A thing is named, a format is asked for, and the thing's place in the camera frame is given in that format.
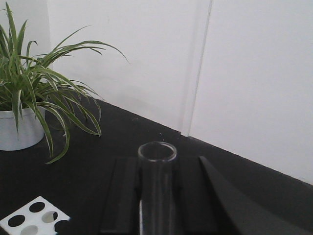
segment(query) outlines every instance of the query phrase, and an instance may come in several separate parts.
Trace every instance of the black tabletop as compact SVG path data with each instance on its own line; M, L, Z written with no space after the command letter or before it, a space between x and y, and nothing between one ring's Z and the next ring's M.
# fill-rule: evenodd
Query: black tabletop
M96 113L93 104L86 105ZM214 199L206 200L212 192L203 176L199 156L205 156L233 186L262 208L313 232L311 185L202 141L183 137L175 130L105 102L101 101L100 106L102 137L72 126L68 153L53 164L45 164L49 160L45 140L24 150L0 151L0 220L42 196L71 217L65 234L97 235L116 159L136 158L140 145L165 141L178 149L182 200L188 201L182 206L186 233L212 228L212 213L205 210L212 209ZM46 119L52 125L55 123L50 115ZM61 150L63 133L57 126L52 133L56 151ZM227 215L216 211L213 214L219 230L231 226Z

